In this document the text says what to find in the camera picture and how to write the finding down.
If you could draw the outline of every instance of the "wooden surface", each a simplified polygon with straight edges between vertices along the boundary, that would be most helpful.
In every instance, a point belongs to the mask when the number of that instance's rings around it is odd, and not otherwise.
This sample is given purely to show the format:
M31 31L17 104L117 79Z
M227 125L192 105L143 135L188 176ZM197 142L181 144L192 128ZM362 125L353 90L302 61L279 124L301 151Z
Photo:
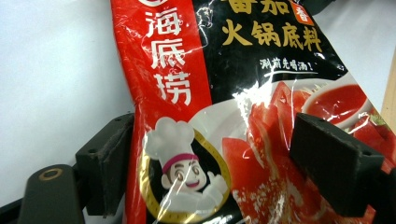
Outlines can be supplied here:
M381 116L389 127L396 133L396 49L390 66L387 89L385 90L384 103Z

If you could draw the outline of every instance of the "plastic package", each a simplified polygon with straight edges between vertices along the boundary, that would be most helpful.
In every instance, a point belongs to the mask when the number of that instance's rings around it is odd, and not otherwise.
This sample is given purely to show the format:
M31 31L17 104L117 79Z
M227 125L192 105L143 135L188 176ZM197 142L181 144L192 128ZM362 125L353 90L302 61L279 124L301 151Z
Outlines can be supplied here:
M135 103L124 222L370 223L334 213L290 160L297 112L396 164L396 137L303 6L112 0Z

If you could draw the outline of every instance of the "chef cartoon character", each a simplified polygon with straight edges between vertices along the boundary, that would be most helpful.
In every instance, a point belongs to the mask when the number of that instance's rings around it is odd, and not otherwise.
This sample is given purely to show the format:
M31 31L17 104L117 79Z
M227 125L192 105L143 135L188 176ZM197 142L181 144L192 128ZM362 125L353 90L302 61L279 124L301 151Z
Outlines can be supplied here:
M163 169L162 185L169 192L160 206L171 212L188 212L207 217L223 200L228 186L221 175L207 172L209 184L199 158L191 148L194 130L190 124L170 118L157 121L147 134L144 149Z

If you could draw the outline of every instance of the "white wall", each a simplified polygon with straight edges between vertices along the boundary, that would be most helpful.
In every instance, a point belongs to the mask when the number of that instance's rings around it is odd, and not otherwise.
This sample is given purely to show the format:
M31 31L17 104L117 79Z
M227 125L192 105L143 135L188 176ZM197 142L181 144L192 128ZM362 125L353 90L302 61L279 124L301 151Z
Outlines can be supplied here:
M380 109L396 46L396 1L337 0L315 19ZM0 22L4 206L22 197L32 173L74 164L77 150L134 107L114 43L109 0L3 0Z

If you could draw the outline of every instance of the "chef hat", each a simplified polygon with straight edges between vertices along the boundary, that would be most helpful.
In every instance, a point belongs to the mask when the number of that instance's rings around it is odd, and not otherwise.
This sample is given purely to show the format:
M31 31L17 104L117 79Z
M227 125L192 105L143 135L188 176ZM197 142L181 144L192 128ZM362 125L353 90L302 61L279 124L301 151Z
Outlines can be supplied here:
M194 130L190 124L165 117L157 121L155 130L147 133L143 148L153 160L160 161L166 173L177 161L198 160L191 148L193 139Z

